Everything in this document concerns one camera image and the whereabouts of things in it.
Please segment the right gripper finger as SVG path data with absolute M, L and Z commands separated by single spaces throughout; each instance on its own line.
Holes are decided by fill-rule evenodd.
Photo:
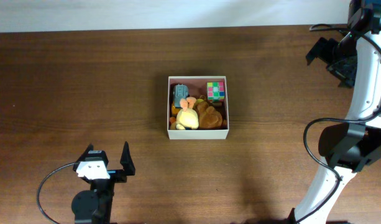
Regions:
M 338 87 L 339 88 L 353 88 L 354 82 L 352 80 L 340 81 Z
M 316 58 L 320 59 L 327 65 L 342 59 L 342 55 L 338 51 L 339 42 L 334 39 L 325 39 L 321 37 L 306 54 L 307 65 L 310 65 Z

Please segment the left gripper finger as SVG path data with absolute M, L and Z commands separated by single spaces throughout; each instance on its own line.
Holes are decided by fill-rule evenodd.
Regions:
M 129 143 L 127 141 L 124 143 L 120 164 L 122 165 L 125 175 L 135 175 L 135 165 L 130 154 Z
M 76 171 L 80 162 L 103 161 L 105 167 L 108 166 L 109 160 L 105 151 L 94 150 L 94 146 L 89 144 L 81 156 L 75 161 L 73 171 Z

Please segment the yellow plush rabbit toy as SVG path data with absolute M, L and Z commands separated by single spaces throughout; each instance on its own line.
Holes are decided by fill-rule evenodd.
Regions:
M 187 97 L 180 100 L 181 109 L 176 117 L 170 118 L 171 130 L 195 130 L 199 128 L 199 118 L 197 112 L 193 109 L 196 98 Z

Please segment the yellow grey toy truck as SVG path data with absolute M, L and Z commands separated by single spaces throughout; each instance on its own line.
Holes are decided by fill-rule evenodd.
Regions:
M 179 111 L 182 109 L 182 105 L 188 107 L 187 98 L 189 97 L 188 87 L 183 84 L 178 84 L 173 87 L 172 90 L 172 104 L 171 113 L 173 117 L 176 117 Z

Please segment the brown plush toy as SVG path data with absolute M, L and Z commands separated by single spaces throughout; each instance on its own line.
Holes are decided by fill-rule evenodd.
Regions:
M 193 107 L 198 115 L 198 129 L 226 129 L 227 120 L 224 119 L 221 112 L 214 106 L 211 106 L 208 101 L 199 98 Z

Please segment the multicoloured puzzle cube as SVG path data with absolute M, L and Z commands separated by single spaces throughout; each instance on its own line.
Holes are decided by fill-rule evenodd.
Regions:
M 223 102 L 225 99 L 225 88 L 223 82 L 208 82 L 206 86 L 207 100 L 215 102 Z

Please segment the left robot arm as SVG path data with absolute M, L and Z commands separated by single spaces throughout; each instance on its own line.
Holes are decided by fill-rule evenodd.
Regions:
M 90 144 L 75 161 L 73 171 L 90 185 L 88 190 L 77 193 L 71 202 L 75 223 L 107 224 L 111 219 L 112 201 L 116 184 L 126 183 L 135 175 L 129 144 L 124 143 L 120 164 L 122 169 L 108 169 L 105 151 L 97 151 Z

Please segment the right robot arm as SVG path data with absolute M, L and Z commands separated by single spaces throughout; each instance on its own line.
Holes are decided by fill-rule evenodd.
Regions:
M 343 39 L 320 38 L 306 61 L 322 60 L 341 86 L 353 89 L 352 101 L 344 119 L 319 118 L 306 125 L 304 141 L 312 125 L 332 123 L 319 137 L 319 156 L 311 156 L 318 171 L 287 223 L 326 223 L 349 181 L 381 159 L 381 1 L 351 1 L 345 27 L 310 27 L 312 32 L 332 30 L 343 34 Z

